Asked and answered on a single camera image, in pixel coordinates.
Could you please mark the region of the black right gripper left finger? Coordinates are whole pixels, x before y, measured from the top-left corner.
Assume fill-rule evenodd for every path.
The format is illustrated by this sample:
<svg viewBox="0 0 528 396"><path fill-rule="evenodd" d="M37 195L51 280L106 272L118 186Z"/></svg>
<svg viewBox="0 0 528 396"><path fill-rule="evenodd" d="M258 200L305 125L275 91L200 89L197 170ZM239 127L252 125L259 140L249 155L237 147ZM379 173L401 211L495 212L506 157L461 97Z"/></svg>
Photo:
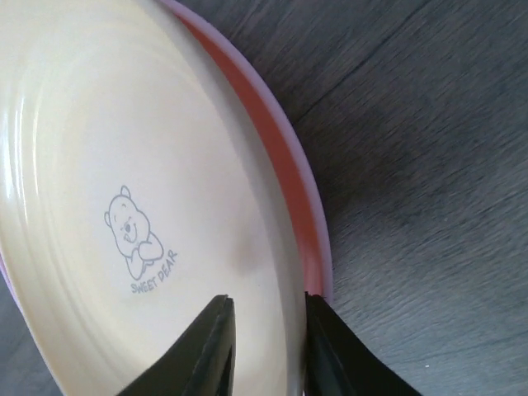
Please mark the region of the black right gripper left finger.
<svg viewBox="0 0 528 396"><path fill-rule="evenodd" d="M185 332L121 396L228 396L233 393L235 309L216 295Z"/></svg>

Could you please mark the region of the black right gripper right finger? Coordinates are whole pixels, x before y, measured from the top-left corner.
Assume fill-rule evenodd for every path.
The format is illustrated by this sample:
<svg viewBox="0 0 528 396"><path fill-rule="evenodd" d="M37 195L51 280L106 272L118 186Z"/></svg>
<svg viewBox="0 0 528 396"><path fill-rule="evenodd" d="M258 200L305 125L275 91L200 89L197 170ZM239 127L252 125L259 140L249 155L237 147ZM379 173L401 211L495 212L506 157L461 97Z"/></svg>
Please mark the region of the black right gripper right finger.
<svg viewBox="0 0 528 396"><path fill-rule="evenodd" d="M306 395L418 395L380 361L320 295L305 295Z"/></svg>

